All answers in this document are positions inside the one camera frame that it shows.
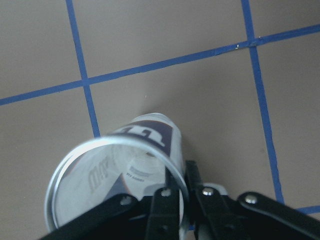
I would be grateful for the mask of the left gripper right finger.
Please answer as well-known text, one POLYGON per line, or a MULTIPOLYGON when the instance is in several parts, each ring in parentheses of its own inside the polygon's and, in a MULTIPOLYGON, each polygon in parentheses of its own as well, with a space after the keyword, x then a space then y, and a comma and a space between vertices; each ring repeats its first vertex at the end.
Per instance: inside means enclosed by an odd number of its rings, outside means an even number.
POLYGON ((185 163, 190 221, 197 240, 318 240, 320 222, 254 191, 233 200, 221 185, 204 183, 197 163, 185 163))

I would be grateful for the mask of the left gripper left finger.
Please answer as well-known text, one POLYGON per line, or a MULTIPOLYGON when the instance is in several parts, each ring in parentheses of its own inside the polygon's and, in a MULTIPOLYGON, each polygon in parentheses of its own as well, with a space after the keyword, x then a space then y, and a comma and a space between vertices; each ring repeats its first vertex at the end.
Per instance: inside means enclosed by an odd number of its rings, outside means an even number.
POLYGON ((43 236, 44 240, 178 240, 180 193, 169 170, 164 187, 141 200, 120 193, 43 236))

